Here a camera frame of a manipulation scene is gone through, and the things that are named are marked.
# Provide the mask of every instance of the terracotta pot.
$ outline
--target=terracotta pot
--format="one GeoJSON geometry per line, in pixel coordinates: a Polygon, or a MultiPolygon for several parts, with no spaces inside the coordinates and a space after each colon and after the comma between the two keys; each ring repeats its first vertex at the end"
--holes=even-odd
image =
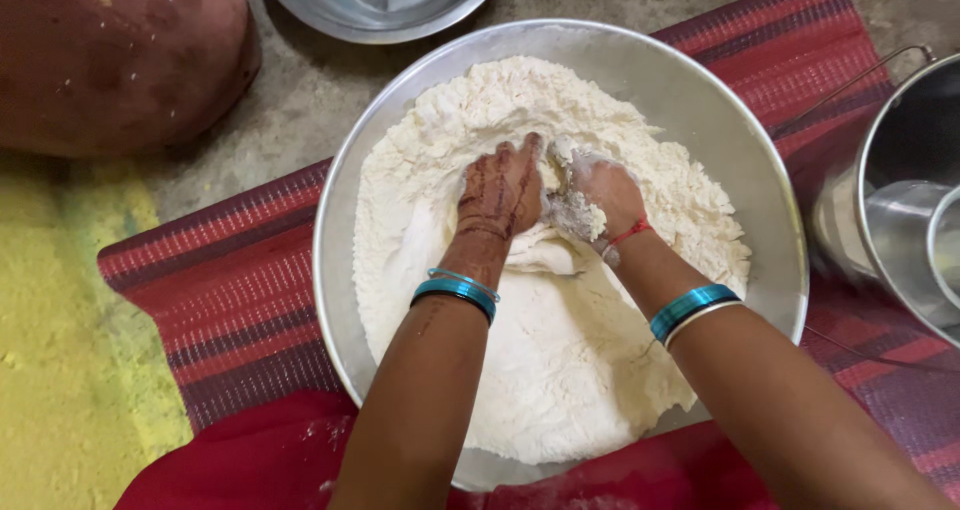
{"type": "Polygon", "coordinates": [[[260,66],[247,0],[0,0],[0,147],[120,155],[185,142],[260,66]]]}

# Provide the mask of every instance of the red thread bracelet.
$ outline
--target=red thread bracelet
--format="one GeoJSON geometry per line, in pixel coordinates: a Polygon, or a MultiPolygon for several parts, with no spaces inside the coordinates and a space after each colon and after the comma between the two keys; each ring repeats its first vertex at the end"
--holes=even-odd
{"type": "Polygon", "coordinates": [[[621,235],[617,236],[616,238],[610,240],[609,244],[606,244],[606,247],[604,247],[603,252],[600,253],[600,258],[601,258],[601,259],[606,259],[606,258],[607,258],[607,257],[606,257],[606,256],[607,256],[607,253],[609,253],[611,249],[613,249],[614,247],[616,247],[617,244],[619,244],[620,242],[623,242],[624,240],[626,240],[626,239],[627,239],[628,237],[630,237],[631,235],[636,234],[636,233],[638,233],[638,232],[642,232],[642,231],[644,231],[644,230],[653,230],[653,229],[654,229],[654,227],[650,224],[650,221],[647,221],[647,217],[646,217],[646,216],[640,216],[640,220],[637,221],[634,226],[630,227],[630,229],[627,230],[626,232],[624,232],[623,234],[621,234],[621,235]]]}

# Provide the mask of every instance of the hand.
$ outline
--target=hand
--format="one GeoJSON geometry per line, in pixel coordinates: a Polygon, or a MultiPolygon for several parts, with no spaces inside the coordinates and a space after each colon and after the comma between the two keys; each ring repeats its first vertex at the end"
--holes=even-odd
{"type": "Polygon", "coordinates": [[[537,170],[542,137],[528,133],[517,151],[509,142],[466,168],[466,190],[457,204],[457,235],[480,233],[510,242],[541,217],[544,182],[537,170]]]}
{"type": "MultiPolygon", "coordinates": [[[[633,175],[619,163],[595,153],[583,155],[580,150],[573,150],[571,157],[573,162],[564,168],[568,178],[567,191],[551,200],[551,206],[556,205],[552,211],[556,212],[564,205],[570,205],[571,195],[577,193],[583,195],[586,204],[596,204],[606,215],[604,232],[596,242],[592,242],[594,248],[600,250],[607,245],[609,239],[623,234],[637,224],[640,218],[646,217],[641,188],[633,175]]],[[[564,230],[569,228],[563,227],[563,223],[557,220],[555,223],[564,230]]],[[[566,232],[573,233],[578,238],[583,235],[577,233],[582,230],[566,232]]],[[[590,243],[590,239],[580,239],[590,243]]]]}

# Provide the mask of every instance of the dough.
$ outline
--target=dough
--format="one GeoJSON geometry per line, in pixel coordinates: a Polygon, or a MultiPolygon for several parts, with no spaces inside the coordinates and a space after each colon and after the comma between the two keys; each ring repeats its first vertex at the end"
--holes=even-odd
{"type": "MultiPolygon", "coordinates": [[[[569,135],[623,163],[640,178],[657,233],[743,297],[750,249],[726,194],[687,150],[658,143],[631,104],[570,69],[514,57],[424,92],[363,164],[353,269],[378,362],[452,238],[464,168],[529,131],[547,142],[569,135]]],[[[558,182],[550,167],[540,164],[548,186],[558,182]]],[[[544,223],[513,241],[466,447],[530,464],[589,458],[634,441],[675,404],[693,405],[690,385],[592,249],[544,223]]]]}

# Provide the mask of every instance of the woven mat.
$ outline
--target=woven mat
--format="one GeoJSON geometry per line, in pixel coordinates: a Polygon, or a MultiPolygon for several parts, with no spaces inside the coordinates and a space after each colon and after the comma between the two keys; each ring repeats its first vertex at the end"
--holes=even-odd
{"type": "MultiPolygon", "coordinates": [[[[856,126],[893,90],[883,70],[786,128],[877,55],[851,0],[740,0],[654,34],[707,66],[791,156],[856,126]]],[[[311,388],[341,392],[313,304],[310,243],[330,160],[169,222],[98,257],[115,291],[156,321],[195,430],[311,388]]],[[[960,368],[960,353],[884,305],[814,279],[807,325],[871,356],[960,368]]],[[[802,346],[960,498],[960,378],[865,360],[811,332],[802,346]]]]}

